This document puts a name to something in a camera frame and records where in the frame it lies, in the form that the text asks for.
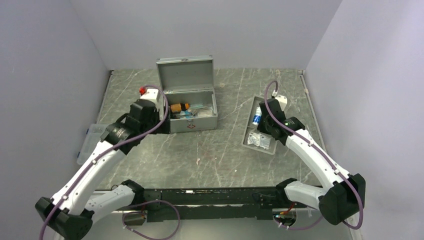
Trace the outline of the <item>small white blue bottle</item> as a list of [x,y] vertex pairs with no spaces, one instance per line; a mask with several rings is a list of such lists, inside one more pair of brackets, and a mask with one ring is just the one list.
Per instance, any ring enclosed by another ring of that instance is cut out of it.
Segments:
[[258,106],[258,107],[256,107],[255,113],[254,113],[253,118],[252,118],[252,125],[258,126],[260,121],[261,121],[261,117],[262,117],[262,110]]

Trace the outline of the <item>clear bag alcohol wipes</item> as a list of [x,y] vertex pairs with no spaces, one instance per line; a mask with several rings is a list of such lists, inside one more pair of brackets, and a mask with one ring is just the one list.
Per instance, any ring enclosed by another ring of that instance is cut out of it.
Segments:
[[268,150],[271,145],[271,138],[260,132],[250,132],[247,135],[247,145],[254,145]]

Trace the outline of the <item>grey plastic divider tray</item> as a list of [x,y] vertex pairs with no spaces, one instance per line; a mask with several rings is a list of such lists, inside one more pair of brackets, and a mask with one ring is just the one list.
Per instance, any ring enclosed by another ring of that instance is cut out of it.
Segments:
[[254,118],[257,113],[259,103],[264,99],[255,95],[248,105],[248,115],[245,121],[244,134],[241,145],[247,149],[255,150],[268,155],[274,155],[277,149],[277,141],[271,135],[262,133],[258,126],[254,124]]

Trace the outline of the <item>blue white medical pouch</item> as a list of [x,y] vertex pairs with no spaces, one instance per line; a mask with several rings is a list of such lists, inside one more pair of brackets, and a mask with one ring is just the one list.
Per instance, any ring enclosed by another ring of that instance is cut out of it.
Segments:
[[179,119],[191,119],[191,118],[195,118],[196,114],[192,113],[188,110],[186,111],[181,111],[179,114],[176,115]]

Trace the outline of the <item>brown bottle orange cap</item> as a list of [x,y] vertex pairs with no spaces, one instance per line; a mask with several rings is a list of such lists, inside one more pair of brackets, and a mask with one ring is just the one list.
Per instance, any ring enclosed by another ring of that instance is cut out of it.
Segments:
[[187,111],[190,108],[188,103],[175,103],[170,105],[170,110],[172,113],[180,113]]

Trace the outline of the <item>cream latex gloves packet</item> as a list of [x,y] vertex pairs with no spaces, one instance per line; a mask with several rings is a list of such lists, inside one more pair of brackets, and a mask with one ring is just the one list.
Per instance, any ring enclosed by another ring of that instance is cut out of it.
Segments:
[[214,109],[212,106],[203,106],[193,110],[193,115],[196,118],[208,118],[214,115]]

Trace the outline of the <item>grey metal medicine case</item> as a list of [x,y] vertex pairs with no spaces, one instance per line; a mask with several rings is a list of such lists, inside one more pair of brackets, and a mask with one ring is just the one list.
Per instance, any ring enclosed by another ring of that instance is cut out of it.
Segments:
[[[214,88],[214,59],[212,55],[158,58],[158,79],[166,95],[170,111],[170,132],[184,133],[214,130],[218,124],[217,100]],[[189,104],[187,111],[212,106],[211,117],[178,118],[170,105]]]

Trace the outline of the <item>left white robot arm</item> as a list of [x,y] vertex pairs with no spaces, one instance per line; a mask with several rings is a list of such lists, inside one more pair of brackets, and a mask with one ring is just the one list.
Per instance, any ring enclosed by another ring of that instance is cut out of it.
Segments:
[[43,220],[38,239],[51,228],[66,240],[81,240],[95,222],[128,207],[139,209],[146,201],[145,189],[133,180],[125,180],[114,190],[91,198],[105,176],[123,160],[132,148],[150,134],[168,134],[169,104],[160,112],[157,102],[138,99],[128,113],[108,125],[93,153],[76,174],[53,196],[41,197],[35,209]]

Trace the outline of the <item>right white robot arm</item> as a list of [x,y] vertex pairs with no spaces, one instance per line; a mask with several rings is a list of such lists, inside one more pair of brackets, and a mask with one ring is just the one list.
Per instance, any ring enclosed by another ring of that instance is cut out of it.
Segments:
[[355,214],[363,218],[366,181],[359,173],[352,175],[339,166],[316,144],[305,125],[296,117],[286,117],[283,96],[259,103],[258,130],[294,152],[315,174],[320,186],[304,184],[289,178],[276,186],[275,200],[287,208],[293,202],[317,209],[332,225],[345,222]]

